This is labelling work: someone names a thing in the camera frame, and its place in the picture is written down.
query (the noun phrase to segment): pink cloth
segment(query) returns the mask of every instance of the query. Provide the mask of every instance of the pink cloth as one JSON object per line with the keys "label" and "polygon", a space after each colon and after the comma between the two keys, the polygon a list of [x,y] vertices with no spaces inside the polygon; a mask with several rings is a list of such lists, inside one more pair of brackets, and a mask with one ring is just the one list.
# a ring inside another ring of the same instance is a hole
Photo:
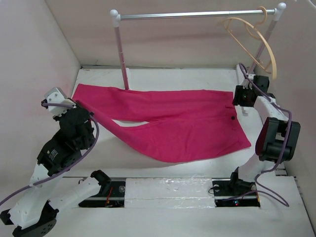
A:
{"label": "pink cloth", "polygon": [[[73,99],[130,147],[164,162],[215,158],[251,146],[232,92],[141,92],[79,84]],[[149,123],[121,127],[112,119]]]}

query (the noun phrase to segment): white pipe connector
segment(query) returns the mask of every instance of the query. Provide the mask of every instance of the white pipe connector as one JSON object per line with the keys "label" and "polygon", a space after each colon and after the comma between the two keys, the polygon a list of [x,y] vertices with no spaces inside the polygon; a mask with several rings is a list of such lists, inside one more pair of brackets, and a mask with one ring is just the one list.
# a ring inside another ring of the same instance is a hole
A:
{"label": "white pipe connector", "polygon": [[276,7],[276,12],[273,16],[274,21],[278,21],[280,17],[282,16],[283,11],[286,9],[286,4],[281,2]]}
{"label": "white pipe connector", "polygon": [[110,15],[112,17],[113,27],[114,28],[119,27],[120,15],[119,15],[118,11],[113,9],[110,11]]}

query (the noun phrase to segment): metal rod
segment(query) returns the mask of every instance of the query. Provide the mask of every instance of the metal rod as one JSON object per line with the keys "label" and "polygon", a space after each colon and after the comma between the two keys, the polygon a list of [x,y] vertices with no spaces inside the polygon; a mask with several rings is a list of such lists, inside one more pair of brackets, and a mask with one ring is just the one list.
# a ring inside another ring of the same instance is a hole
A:
{"label": "metal rod", "polygon": [[125,86],[125,90],[129,90],[128,78],[127,78],[127,72],[126,72],[126,65],[125,65],[124,55],[123,55],[123,47],[122,47],[122,42],[120,40],[119,27],[114,27],[114,30],[115,30],[115,36],[117,38],[118,56],[119,56],[120,66],[121,66],[121,69],[122,69],[124,86]]}
{"label": "metal rod", "polygon": [[[275,9],[267,10],[268,15],[274,15]],[[205,11],[205,12],[184,12],[184,13],[165,13],[165,14],[142,14],[142,15],[120,15],[120,20],[144,20],[161,18],[183,18],[183,17],[211,17],[211,16],[247,16],[263,15],[262,10],[248,11]]]}
{"label": "metal rod", "polygon": [[[275,28],[276,24],[277,24],[277,21],[274,21],[274,20],[272,20],[272,22],[270,23],[270,25],[269,25],[269,27],[268,27],[265,35],[264,35],[264,38],[266,39],[266,41],[269,40],[269,38],[270,38],[270,36],[272,34],[272,31]],[[260,56],[261,56],[263,50],[265,49],[265,47],[266,47],[265,44],[263,42],[261,42],[261,44],[259,46],[259,49],[258,49],[258,51],[256,53],[256,56],[255,56],[256,60],[258,60],[260,58]],[[253,61],[251,67],[249,68],[248,73],[253,72],[255,67],[256,67],[256,63]]]}

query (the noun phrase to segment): transparent packing tape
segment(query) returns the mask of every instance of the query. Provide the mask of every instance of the transparent packing tape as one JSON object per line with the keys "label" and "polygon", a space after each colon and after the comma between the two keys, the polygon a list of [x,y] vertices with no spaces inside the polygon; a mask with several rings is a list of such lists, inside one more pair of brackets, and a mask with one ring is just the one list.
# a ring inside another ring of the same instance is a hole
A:
{"label": "transparent packing tape", "polygon": [[125,208],[213,208],[208,192],[212,179],[129,178],[126,180]]}

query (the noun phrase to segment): white wall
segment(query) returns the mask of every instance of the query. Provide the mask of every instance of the white wall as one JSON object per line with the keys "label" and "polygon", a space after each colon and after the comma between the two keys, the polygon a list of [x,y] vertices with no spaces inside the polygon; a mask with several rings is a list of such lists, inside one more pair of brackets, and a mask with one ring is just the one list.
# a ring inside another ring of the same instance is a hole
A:
{"label": "white wall", "polygon": [[[81,64],[119,65],[109,12],[170,13],[275,8],[281,0],[46,0]],[[224,17],[121,23],[125,61],[130,66],[234,67],[250,58],[219,24]],[[245,17],[254,23],[262,16]],[[235,34],[255,53],[259,43],[239,23]]]}
{"label": "white wall", "polygon": [[[58,127],[40,106],[43,95],[54,86],[70,94],[80,64],[43,0],[0,1],[0,30],[3,199],[28,183],[37,155]],[[1,236],[11,232],[12,228],[0,224]]]}
{"label": "white wall", "polygon": [[297,176],[308,213],[316,226],[316,7],[309,0],[288,0],[269,44],[278,77],[271,84],[277,101],[292,111],[301,132],[287,170]]}

